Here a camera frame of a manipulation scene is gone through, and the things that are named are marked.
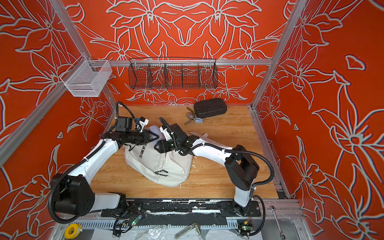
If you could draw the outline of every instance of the metal track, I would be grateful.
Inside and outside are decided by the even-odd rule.
[[[154,64],[172,64],[172,63],[206,63],[209,62],[207,59],[180,59],[180,60],[132,60],[132,63],[154,63]],[[92,60],[89,61],[90,66],[93,67],[101,67],[103,66],[105,60]],[[261,65],[261,66],[269,66],[272,63],[272,59],[217,59],[217,66],[245,66],[245,65]],[[109,64],[111,67],[129,67],[131,64],[130,61],[121,61],[121,60],[109,60]]]
[[[77,49],[79,50],[80,54],[84,55],[84,57],[87,60],[91,60],[92,59],[91,53],[89,52],[83,39],[81,38],[79,32],[77,31],[77,28],[72,22],[72,19],[68,14],[67,10],[65,9],[65,6],[62,3],[62,1],[50,0],[50,2],[52,4],[53,9],[55,10],[55,13],[60,18],[62,24],[64,25],[65,29],[67,30],[69,36],[71,37]]]
[[[96,220],[76,220],[73,223],[78,223],[81,225],[82,229],[106,229],[106,230],[112,230],[113,224],[115,222],[115,219],[96,219]],[[148,228],[154,228],[154,227],[160,227],[164,225],[144,225],[144,226],[134,226],[133,230],[141,230],[141,229],[148,229]],[[167,228],[186,228],[187,225],[167,225]],[[200,229],[202,230],[210,230],[210,229],[221,229],[221,230],[229,230],[229,229],[237,229],[237,221],[233,221],[232,219],[229,219],[227,225],[201,225]]]

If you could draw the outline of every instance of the wrench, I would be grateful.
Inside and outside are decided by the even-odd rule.
[[[178,233],[175,234],[175,238],[178,239],[182,235],[186,234],[187,232],[191,231],[192,229],[196,228],[196,231],[198,234],[201,233],[200,230],[200,225],[197,222],[192,223],[191,225],[187,226],[183,230],[179,231]]]
[[[280,238],[281,238],[282,240],[285,240],[285,235],[284,235],[284,233],[283,233],[283,230],[282,230],[281,227],[280,227],[279,221],[277,220],[277,216],[276,216],[276,213],[275,213],[275,207],[274,207],[274,206],[271,206],[271,210],[272,210],[272,213],[273,213],[273,215],[274,215],[274,217],[275,217],[275,219],[276,219],[277,227],[279,228],[279,231],[280,231]]]

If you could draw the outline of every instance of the adjustable wrench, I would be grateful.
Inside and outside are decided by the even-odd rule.
[[[186,234],[187,232],[191,231],[192,229],[196,228],[196,231],[198,234],[201,233],[200,230],[200,225],[197,222],[192,223],[191,225],[187,226],[183,230],[179,231],[178,233],[175,234],[175,238],[178,239],[182,235]]]

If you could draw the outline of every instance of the white wire basket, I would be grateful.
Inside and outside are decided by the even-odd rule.
[[[93,70],[87,60],[79,61],[79,67],[69,78],[63,80],[64,85],[75,97],[98,97],[101,90],[112,74],[112,68],[108,61],[99,71]]]

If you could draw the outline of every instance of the metal rail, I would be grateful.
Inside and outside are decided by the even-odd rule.
[[[207,59],[179,59],[179,60],[133,60],[132,63],[158,63],[158,64],[172,64],[172,63],[206,63],[210,60]],[[90,66],[92,67],[101,67],[103,66],[105,60],[91,60],[89,61]],[[272,59],[217,59],[217,66],[245,66],[245,65],[259,65],[259,66],[269,66],[272,63]],[[109,60],[111,67],[129,67],[131,64],[130,61],[121,61],[121,60]]]
[[[277,67],[277,64],[279,63],[279,60],[283,54],[285,46],[287,45],[288,40],[289,40],[290,36],[292,35],[292,32],[295,28],[297,20],[299,19],[300,14],[303,11],[306,3],[307,3],[307,0],[296,1],[295,6],[293,8],[293,11],[292,11],[290,17],[288,18],[287,23],[286,23],[283,34],[281,35],[280,41],[278,42],[276,50],[273,53],[272,63],[268,67],[268,69],[267,69],[267,71],[266,71],[266,73],[262,79],[262,82],[259,85],[258,91],[257,91],[257,93],[256,93],[256,95],[252,101],[252,109],[256,109],[257,103],[260,101],[261,97],[263,96],[263,92],[264,92],[268,82],[270,81],[272,74]]]

